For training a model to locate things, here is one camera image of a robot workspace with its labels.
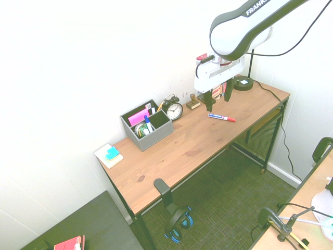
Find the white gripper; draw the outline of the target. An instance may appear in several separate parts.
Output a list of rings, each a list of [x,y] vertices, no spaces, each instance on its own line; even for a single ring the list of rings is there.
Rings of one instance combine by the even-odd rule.
[[[213,108],[211,89],[226,82],[224,100],[229,102],[234,88],[233,77],[241,73],[244,67],[244,57],[229,62],[220,62],[214,57],[206,57],[197,64],[194,88],[199,93],[203,93],[203,100],[208,112],[211,112]]]

